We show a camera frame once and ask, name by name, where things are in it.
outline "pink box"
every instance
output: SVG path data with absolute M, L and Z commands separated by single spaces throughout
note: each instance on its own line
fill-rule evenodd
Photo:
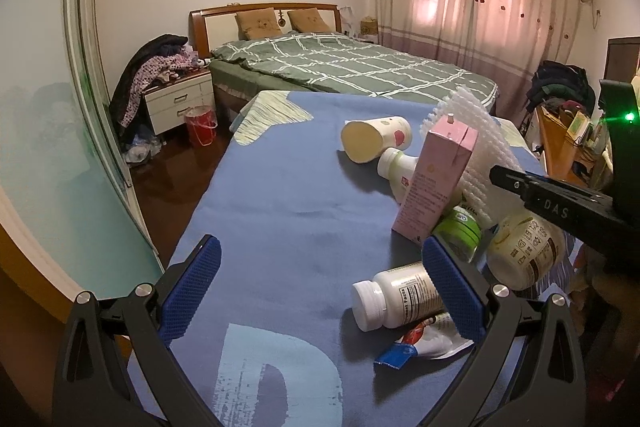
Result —
M 478 131 L 451 116 L 437 121 L 424 141 L 392 230 L 422 246 L 449 203 L 477 139 Z

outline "red bucket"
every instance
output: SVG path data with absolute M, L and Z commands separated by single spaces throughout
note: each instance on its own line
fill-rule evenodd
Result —
M 188 110 L 184 123 L 189 131 L 189 141 L 194 147 L 211 145 L 216 137 L 216 114 L 209 105 L 199 105 Z

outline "pillow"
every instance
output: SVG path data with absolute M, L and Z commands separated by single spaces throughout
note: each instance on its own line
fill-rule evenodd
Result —
M 236 15 L 236 20 L 242 33 L 244 33 L 250 41 L 282 35 L 273 8 L 239 12 Z
M 322 20 L 318 8 L 287 12 L 291 26 L 301 33 L 330 32 L 331 28 Z

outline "blue tablecloth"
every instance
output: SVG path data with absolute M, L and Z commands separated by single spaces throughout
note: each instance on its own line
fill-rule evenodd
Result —
M 411 360 L 395 371 L 373 360 L 404 330 L 362 333 L 350 286 L 420 259 L 390 231 L 398 204 L 376 162 L 342 152 L 345 120 L 404 116 L 415 136 L 432 107 L 365 96 L 292 92 L 310 121 L 271 126 L 249 145 L 232 142 L 193 214 L 172 263 L 210 233 L 222 267 L 185 336 L 171 346 L 196 390 L 227 427 L 415 426 L 462 367 Z M 529 152 L 522 166 L 541 172 Z M 517 359 L 484 410 L 495 408 Z M 131 378 L 161 415 L 135 357 Z

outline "green plaid duvet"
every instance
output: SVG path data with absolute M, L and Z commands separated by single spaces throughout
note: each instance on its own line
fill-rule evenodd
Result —
M 462 85 L 486 108 L 497 96 L 494 82 L 479 74 L 338 33 L 229 42 L 212 53 L 219 60 L 311 90 L 435 104 Z

